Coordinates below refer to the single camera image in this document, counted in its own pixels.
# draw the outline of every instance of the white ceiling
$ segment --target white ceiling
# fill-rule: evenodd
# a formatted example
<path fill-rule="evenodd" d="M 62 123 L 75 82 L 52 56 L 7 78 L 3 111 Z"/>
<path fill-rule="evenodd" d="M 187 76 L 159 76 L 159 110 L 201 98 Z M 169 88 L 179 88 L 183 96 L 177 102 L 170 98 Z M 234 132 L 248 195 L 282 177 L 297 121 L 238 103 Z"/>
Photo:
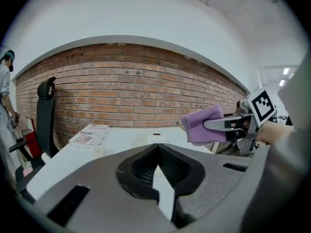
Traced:
<path fill-rule="evenodd" d="M 48 6 L 57 0 L 30 0 L 20 13 L 19 22 L 15 25 L 25 25 L 39 13 L 43 6 Z M 211 8 L 222 13 L 235 26 L 250 47 L 254 43 L 277 41 L 297 34 L 299 24 L 293 19 L 288 8 L 279 0 L 202 0 Z M 22 34 L 23 29 L 16 30 Z M 279 83 L 281 69 L 261 70 L 263 83 Z"/>
<path fill-rule="evenodd" d="M 243 35 L 246 43 L 280 39 L 297 34 L 299 23 L 287 5 L 278 0 L 202 0 L 221 12 Z"/>
<path fill-rule="evenodd" d="M 289 68 L 286 75 L 283 75 L 284 69 Z M 281 80 L 288 80 L 291 74 L 295 73 L 297 67 L 273 67 L 273 68 L 259 68 L 259 75 L 261 83 L 265 85 L 279 85 Z"/>

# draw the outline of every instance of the red object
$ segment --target red object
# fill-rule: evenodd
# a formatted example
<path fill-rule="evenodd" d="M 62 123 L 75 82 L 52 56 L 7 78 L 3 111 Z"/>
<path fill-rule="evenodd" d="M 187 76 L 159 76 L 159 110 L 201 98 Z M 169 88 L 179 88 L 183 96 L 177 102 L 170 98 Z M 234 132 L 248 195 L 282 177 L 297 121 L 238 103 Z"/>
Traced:
<path fill-rule="evenodd" d="M 25 138 L 27 140 L 27 145 L 29 147 L 29 151 L 31 155 L 33 156 L 33 158 L 35 158 L 38 155 L 42 155 L 42 150 L 37 143 L 35 131 L 32 131 L 29 134 L 26 134 Z"/>
<path fill-rule="evenodd" d="M 37 143 L 34 120 L 29 117 L 26 117 L 26 120 L 27 120 L 28 129 L 30 133 L 26 134 L 25 138 L 27 141 L 27 145 L 29 147 L 29 151 L 31 155 L 33 156 L 33 158 L 35 158 L 36 156 L 41 155 L 43 152 Z"/>

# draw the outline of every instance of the black slot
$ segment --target black slot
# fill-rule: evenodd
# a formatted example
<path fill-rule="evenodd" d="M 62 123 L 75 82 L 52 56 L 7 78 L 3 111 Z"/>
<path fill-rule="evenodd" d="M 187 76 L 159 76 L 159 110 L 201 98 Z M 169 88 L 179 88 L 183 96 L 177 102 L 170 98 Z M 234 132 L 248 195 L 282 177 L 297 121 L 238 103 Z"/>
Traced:
<path fill-rule="evenodd" d="M 76 185 L 48 214 L 48 218 L 65 226 L 82 200 L 89 192 L 89 188 Z"/>
<path fill-rule="evenodd" d="M 158 165 L 175 191 L 171 221 L 182 228 L 195 219 L 183 213 L 177 198 L 192 194 L 199 187 L 205 177 L 201 163 L 163 144 L 153 144 L 119 164 L 116 170 L 118 182 L 135 198 L 159 202 L 159 192 L 152 188 Z"/>
<path fill-rule="evenodd" d="M 232 169 L 232 170 L 236 170 L 236 171 L 239 171 L 239 172 L 245 172 L 247 167 L 246 166 L 241 166 L 241 165 L 238 165 L 238 164 L 233 164 L 233 163 L 226 163 L 223 165 L 223 167 L 226 167 L 226 168 L 229 168 L 229 169 Z"/>

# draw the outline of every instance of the ceiling light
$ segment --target ceiling light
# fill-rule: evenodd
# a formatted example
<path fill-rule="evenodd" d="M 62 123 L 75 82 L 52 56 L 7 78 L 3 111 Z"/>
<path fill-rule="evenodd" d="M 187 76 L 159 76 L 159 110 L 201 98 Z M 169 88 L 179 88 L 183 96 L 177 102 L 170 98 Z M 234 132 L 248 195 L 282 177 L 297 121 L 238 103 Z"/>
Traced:
<path fill-rule="evenodd" d="M 283 74 L 284 74 L 284 75 L 288 74 L 288 71 L 289 71 L 289 70 L 290 70 L 289 68 L 285 68 Z"/>

